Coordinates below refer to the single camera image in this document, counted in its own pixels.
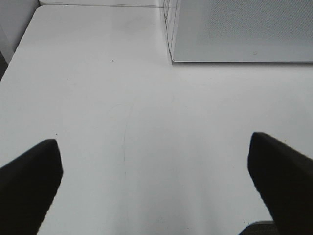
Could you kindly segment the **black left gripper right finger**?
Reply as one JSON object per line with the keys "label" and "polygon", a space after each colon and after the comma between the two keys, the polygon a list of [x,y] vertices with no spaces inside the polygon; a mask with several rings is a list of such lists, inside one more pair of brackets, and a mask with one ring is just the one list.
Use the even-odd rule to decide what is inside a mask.
{"label": "black left gripper right finger", "polygon": [[313,233],[313,161],[274,137],[254,132],[247,168],[281,235]]}

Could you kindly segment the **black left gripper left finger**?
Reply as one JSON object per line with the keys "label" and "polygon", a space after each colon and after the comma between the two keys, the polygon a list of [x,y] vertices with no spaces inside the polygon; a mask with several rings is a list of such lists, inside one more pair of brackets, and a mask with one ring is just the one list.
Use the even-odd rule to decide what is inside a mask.
{"label": "black left gripper left finger", "polygon": [[62,176],[62,160],[55,139],[40,142],[1,167],[0,233],[37,234]]}

